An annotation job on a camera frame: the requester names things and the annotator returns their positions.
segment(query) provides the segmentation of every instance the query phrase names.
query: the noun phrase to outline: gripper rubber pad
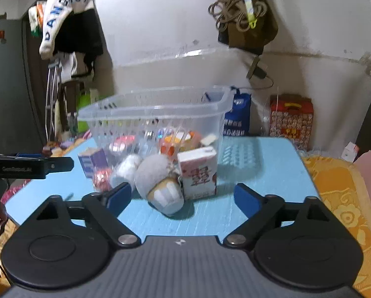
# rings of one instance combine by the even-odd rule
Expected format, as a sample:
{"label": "gripper rubber pad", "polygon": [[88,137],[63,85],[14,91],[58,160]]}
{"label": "gripper rubber pad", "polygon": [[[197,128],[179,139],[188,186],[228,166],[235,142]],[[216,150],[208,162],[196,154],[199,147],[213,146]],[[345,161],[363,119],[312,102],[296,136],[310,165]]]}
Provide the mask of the gripper rubber pad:
{"label": "gripper rubber pad", "polygon": [[148,236],[134,249],[116,252],[89,282],[65,291],[33,292],[13,287],[4,298],[352,298],[343,287],[302,293],[261,275],[245,251],[227,249],[215,236]]}

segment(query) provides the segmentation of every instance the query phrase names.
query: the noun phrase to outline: electrical cable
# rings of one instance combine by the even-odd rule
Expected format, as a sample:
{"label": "electrical cable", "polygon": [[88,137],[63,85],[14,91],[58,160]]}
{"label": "electrical cable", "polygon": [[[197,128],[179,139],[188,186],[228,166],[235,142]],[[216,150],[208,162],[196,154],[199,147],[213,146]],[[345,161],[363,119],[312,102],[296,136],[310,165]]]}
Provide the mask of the electrical cable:
{"label": "electrical cable", "polygon": [[246,90],[267,90],[271,87],[274,86],[274,80],[269,77],[268,75],[266,76],[266,78],[268,78],[270,81],[271,81],[271,85],[270,86],[265,86],[265,87],[249,87],[249,86],[243,86],[243,87],[238,87],[239,89],[246,89]]}

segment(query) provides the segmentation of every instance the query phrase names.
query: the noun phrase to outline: pink milk carton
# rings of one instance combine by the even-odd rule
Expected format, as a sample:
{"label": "pink milk carton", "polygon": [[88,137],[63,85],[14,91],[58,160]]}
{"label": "pink milk carton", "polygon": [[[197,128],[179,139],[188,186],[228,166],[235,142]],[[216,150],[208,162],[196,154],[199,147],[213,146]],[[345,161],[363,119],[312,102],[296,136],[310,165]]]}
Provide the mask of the pink milk carton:
{"label": "pink milk carton", "polygon": [[184,199],[197,199],[216,194],[215,148],[203,147],[179,152],[177,160],[182,172]]}

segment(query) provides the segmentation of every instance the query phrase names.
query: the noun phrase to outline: door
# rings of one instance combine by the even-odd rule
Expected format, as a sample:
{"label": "door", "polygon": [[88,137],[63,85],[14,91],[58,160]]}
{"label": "door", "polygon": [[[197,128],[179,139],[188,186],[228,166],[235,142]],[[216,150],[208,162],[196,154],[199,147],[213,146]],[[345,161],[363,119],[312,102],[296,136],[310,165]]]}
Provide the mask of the door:
{"label": "door", "polygon": [[0,20],[0,31],[0,153],[39,153],[43,142],[25,77],[21,21]]}
{"label": "door", "polygon": [[31,34],[30,22],[28,19],[22,21],[23,25],[23,55],[25,64],[25,75],[29,82],[29,90],[32,90],[33,107],[35,119],[39,126],[39,134],[46,144],[45,132],[45,103],[46,103],[46,88],[48,85],[48,65],[50,61],[42,60],[39,55],[39,46],[42,42],[42,37],[34,37]]}

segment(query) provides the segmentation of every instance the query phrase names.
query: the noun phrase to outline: white box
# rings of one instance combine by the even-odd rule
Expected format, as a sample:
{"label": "white box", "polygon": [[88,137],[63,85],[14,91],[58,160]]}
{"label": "white box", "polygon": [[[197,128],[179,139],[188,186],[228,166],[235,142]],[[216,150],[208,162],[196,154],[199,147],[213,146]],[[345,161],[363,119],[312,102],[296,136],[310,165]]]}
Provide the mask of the white box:
{"label": "white box", "polygon": [[341,159],[349,162],[354,162],[359,152],[359,147],[352,142],[349,142],[348,145],[344,148],[343,153],[341,154]]}
{"label": "white box", "polygon": [[179,152],[177,159],[183,179],[184,199],[216,195],[217,152],[203,147]]}

